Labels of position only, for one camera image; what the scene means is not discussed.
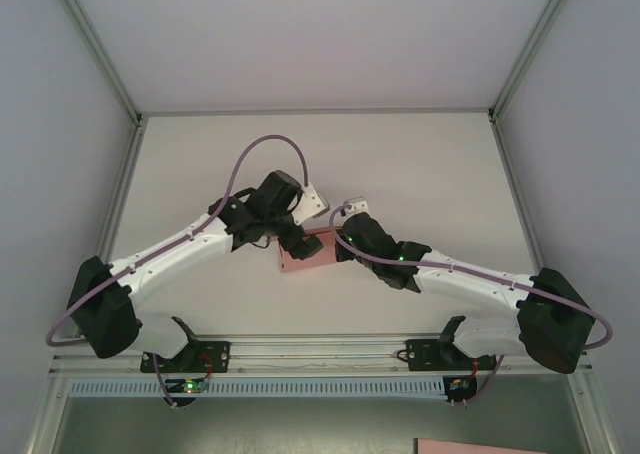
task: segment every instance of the red wire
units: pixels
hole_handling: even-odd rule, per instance
[[[211,377],[213,374],[213,361],[206,354],[200,354],[200,357],[209,363],[209,367],[207,367],[207,375],[205,376],[205,381]]]
[[[474,359],[473,360],[473,370],[471,371],[471,375],[469,376],[469,381],[473,380],[473,378],[476,377],[476,374],[478,373],[478,360]]]

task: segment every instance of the purple cable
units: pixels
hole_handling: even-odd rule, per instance
[[[489,385],[493,382],[493,380],[496,377],[496,374],[498,373],[498,370],[500,369],[500,366],[502,365],[502,361],[504,360],[504,355],[501,355],[500,357],[498,357],[498,360],[496,361],[496,365],[493,368],[493,371],[491,371],[491,373],[489,374],[489,377],[487,377],[487,380],[484,381],[484,384],[482,384],[482,386],[480,387],[480,389],[478,389],[476,391],[476,395],[473,396],[471,399],[467,399],[467,402],[456,402],[456,404],[464,404],[465,407],[473,404],[474,402],[476,402],[478,400],[478,398],[480,396],[482,396],[483,393],[487,392],[487,388],[489,387]]]
[[[268,136],[262,136],[262,137],[256,139],[255,141],[253,141],[251,144],[249,144],[245,148],[244,151],[242,151],[242,153],[240,154],[240,157],[236,161],[236,165],[233,167],[233,171],[231,171],[231,176],[229,178],[229,183],[227,184],[227,189],[226,189],[226,191],[224,193],[224,196],[222,196],[222,199],[218,203],[218,207],[215,209],[213,214],[211,214],[211,216],[209,216],[202,224],[200,224],[198,227],[196,227],[193,230],[193,235],[199,234],[204,229],[206,229],[207,226],[209,226],[218,217],[218,215],[220,214],[220,212],[222,211],[224,206],[227,204],[227,200],[231,196],[231,190],[233,189],[233,183],[236,180],[236,176],[238,175],[238,171],[240,170],[240,166],[241,166],[242,162],[244,161],[244,158],[247,157],[247,154],[249,154],[249,152],[254,147],[256,147],[258,144],[261,144],[261,143],[263,143],[265,141],[270,141],[270,140],[284,141],[287,144],[289,144],[291,147],[293,147],[293,149],[298,154],[298,157],[300,157],[300,162],[302,164],[302,175],[303,175],[304,185],[305,185],[305,187],[309,185],[309,170],[307,168],[307,161],[304,158],[304,154],[302,153],[302,150],[300,149],[300,147],[298,147],[298,145],[295,142],[293,142],[291,139],[289,139],[288,137],[281,136],[279,134],[270,134]],[[135,264],[134,264],[135,268],[137,269],[137,268],[143,266],[147,262],[155,259],[158,256],[161,256],[165,252],[170,251],[171,249],[179,246],[180,244],[182,244],[183,242],[188,241],[189,239],[191,239],[191,237],[185,234],[181,238],[170,242],[166,246],[160,247],[159,249],[147,254],[142,259],[139,259],[138,261],[136,261]],[[60,326],[62,326],[62,324],[64,324],[67,321],[67,319],[69,319],[74,312],[76,312],[78,309],[80,309],[91,298],[93,298],[94,296],[96,296],[97,294],[99,294],[100,292],[105,290],[111,284],[114,284],[115,282],[120,280],[122,277],[124,277],[127,274],[130,274],[132,272],[134,272],[134,269],[132,269],[131,267],[127,267],[127,268],[123,269],[122,271],[118,272],[117,274],[114,274],[112,277],[110,277],[109,279],[107,279],[103,283],[101,283],[98,286],[94,287],[89,292],[87,292],[85,295],[83,295],[80,299],[78,299],[70,308],[68,308],[60,317],[58,317],[56,322],[53,324],[53,327],[51,329],[49,329],[49,332],[47,333],[47,336],[45,338],[47,344],[49,346],[51,346],[51,347],[63,347],[63,346],[73,346],[73,345],[76,345],[76,344],[84,344],[85,342],[87,342],[86,339],[69,339],[69,340],[64,340],[64,341],[55,341],[53,339],[53,336],[58,331],[58,329],[60,329]]]
[[[151,354],[151,358],[153,359],[153,370],[156,371],[156,377],[158,378],[158,384],[160,384],[160,389],[162,389],[164,397],[167,399],[167,401],[169,401],[169,404],[171,404],[171,409],[173,409],[174,407],[177,406],[177,404],[176,404],[176,401],[173,400],[173,397],[171,397],[171,394],[169,394],[167,385],[164,383],[164,380],[160,375],[160,367],[158,366],[158,356],[155,354]]]
[[[344,247],[346,250],[348,250],[348,251],[352,252],[353,254],[357,255],[358,257],[361,257],[361,258],[366,259],[366,260],[371,261],[371,262],[376,262],[378,264],[388,264],[388,265],[391,265],[391,266],[434,267],[436,269],[447,269],[449,271],[463,272],[465,274],[469,274],[469,275],[472,275],[472,276],[475,276],[475,277],[479,277],[479,278],[485,279],[487,281],[492,281],[492,282],[495,282],[495,283],[503,285],[503,286],[509,286],[509,287],[514,288],[514,289],[521,289],[523,291],[530,292],[531,294],[536,294],[536,295],[538,295],[540,297],[544,297],[545,299],[549,299],[550,301],[557,302],[558,304],[563,304],[563,305],[565,305],[567,307],[575,309],[576,311],[583,312],[583,313],[587,314],[588,316],[593,317],[594,319],[597,319],[604,326],[605,331],[606,331],[605,335],[602,337],[602,339],[584,346],[585,350],[595,349],[596,347],[604,346],[613,337],[613,327],[611,326],[609,321],[607,321],[602,315],[598,314],[597,312],[593,311],[592,309],[589,309],[588,307],[585,307],[585,306],[583,306],[581,304],[578,304],[577,302],[573,302],[573,301],[570,301],[568,299],[564,299],[564,298],[562,298],[560,296],[556,296],[555,294],[551,294],[551,293],[543,291],[541,289],[537,289],[535,287],[526,286],[524,284],[520,284],[519,282],[515,282],[514,283],[514,282],[509,281],[508,279],[503,279],[503,278],[498,277],[498,276],[493,276],[491,274],[486,274],[484,272],[476,271],[474,269],[470,269],[470,268],[464,267],[464,266],[457,266],[457,265],[451,264],[451,263],[435,262],[435,261],[397,261],[395,259],[384,259],[382,257],[372,256],[370,254],[362,252],[362,251],[356,249],[355,247],[353,247],[352,245],[350,245],[349,243],[347,243],[344,240],[342,240],[342,238],[338,234],[338,231],[336,230],[336,226],[335,226],[335,223],[334,223],[334,219],[336,217],[336,214],[338,212],[340,212],[340,211],[349,209],[350,207],[351,207],[351,204],[344,204],[344,205],[334,209],[333,212],[331,212],[331,215],[329,216],[329,227],[333,231],[333,235],[336,238],[336,242],[338,244],[340,244],[342,247]]]

